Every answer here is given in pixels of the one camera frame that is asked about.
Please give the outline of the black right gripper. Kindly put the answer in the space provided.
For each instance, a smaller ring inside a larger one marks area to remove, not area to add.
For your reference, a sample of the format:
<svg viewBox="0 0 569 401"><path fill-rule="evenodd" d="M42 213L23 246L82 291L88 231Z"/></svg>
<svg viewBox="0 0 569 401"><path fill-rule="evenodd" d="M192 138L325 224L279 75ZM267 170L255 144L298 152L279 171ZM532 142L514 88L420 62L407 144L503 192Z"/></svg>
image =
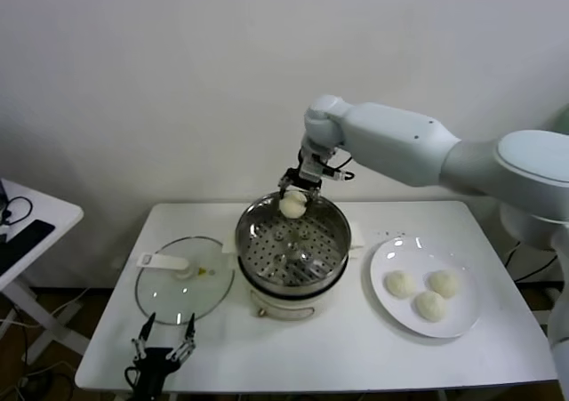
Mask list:
<svg viewBox="0 0 569 401"><path fill-rule="evenodd" d="M285 192L289 186L310 191L310 203L314 204L320 196L321 179L310 174L303 173L300 167L292 168L290 172L286 172L278 182L279 197L284 198Z"/></svg>

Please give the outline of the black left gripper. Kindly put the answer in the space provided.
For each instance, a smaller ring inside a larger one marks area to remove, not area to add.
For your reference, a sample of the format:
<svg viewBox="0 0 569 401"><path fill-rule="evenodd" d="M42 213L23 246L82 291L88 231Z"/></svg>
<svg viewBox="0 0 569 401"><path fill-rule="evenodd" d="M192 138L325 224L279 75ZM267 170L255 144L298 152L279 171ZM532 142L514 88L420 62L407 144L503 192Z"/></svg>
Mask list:
<svg viewBox="0 0 569 401"><path fill-rule="evenodd" d="M141 327L137 338L132 339L135 350L134 367L138 372L137 380L132 390L133 400L157 400L161 395L166 378L180 369L179 360L187 360L196 348L195 321L193 314L188 322L182 342L177 348L147 348L146 342L155 322L152 313Z"/></svg>

